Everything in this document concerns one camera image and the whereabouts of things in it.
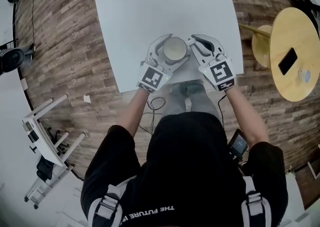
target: t-shirt sleeve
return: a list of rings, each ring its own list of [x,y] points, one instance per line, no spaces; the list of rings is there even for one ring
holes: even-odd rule
[[[278,226],[288,206],[283,151],[268,142],[259,142],[249,152],[248,167],[255,189],[268,200],[272,227]]]
[[[103,197],[109,185],[116,186],[139,170],[133,137],[122,126],[112,126],[85,173],[81,206],[86,217],[92,202]]]

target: backpack strap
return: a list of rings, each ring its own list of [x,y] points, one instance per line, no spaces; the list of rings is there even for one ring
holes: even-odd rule
[[[271,227],[271,209],[269,202],[256,191],[250,176],[245,181],[246,200],[241,204],[244,227]]]
[[[119,201],[126,191],[128,182],[135,177],[117,186],[110,184],[106,195],[93,201],[88,213],[89,227],[118,227],[120,225],[123,210]]]

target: wooden stool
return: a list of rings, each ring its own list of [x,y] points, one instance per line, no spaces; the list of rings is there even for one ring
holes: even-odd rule
[[[277,15],[272,26],[239,27],[254,32],[253,55],[259,64],[271,69],[275,86],[285,99],[301,101],[312,92],[320,73],[320,40],[306,14],[289,7]],[[279,64],[292,48],[297,59],[283,74]]]

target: person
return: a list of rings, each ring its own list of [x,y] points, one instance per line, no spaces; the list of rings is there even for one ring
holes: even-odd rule
[[[270,204],[273,227],[288,205],[284,156],[237,86],[225,91],[249,146],[246,169]],[[122,227],[243,226],[246,183],[233,162],[220,116],[202,81],[171,85],[163,117],[140,166],[134,136],[149,93],[139,89],[100,145],[85,174],[81,205],[103,198],[108,186],[131,179],[119,200]],[[191,111],[186,112],[186,98]]]

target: tabletop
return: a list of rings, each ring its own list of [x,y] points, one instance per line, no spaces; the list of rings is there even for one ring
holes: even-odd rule
[[[283,75],[279,63],[294,48],[297,60]],[[288,101],[297,102],[307,97],[314,89],[320,73],[320,41],[311,20],[297,8],[281,11],[272,26],[270,36],[270,68],[275,86]],[[298,72],[310,71],[308,83],[303,82]]]
[[[192,34],[216,38],[235,72],[243,73],[243,55],[232,0],[95,0],[104,43],[120,92],[135,90],[140,61],[149,45],[173,34],[185,41]],[[202,78],[195,57],[178,69],[171,83]]]

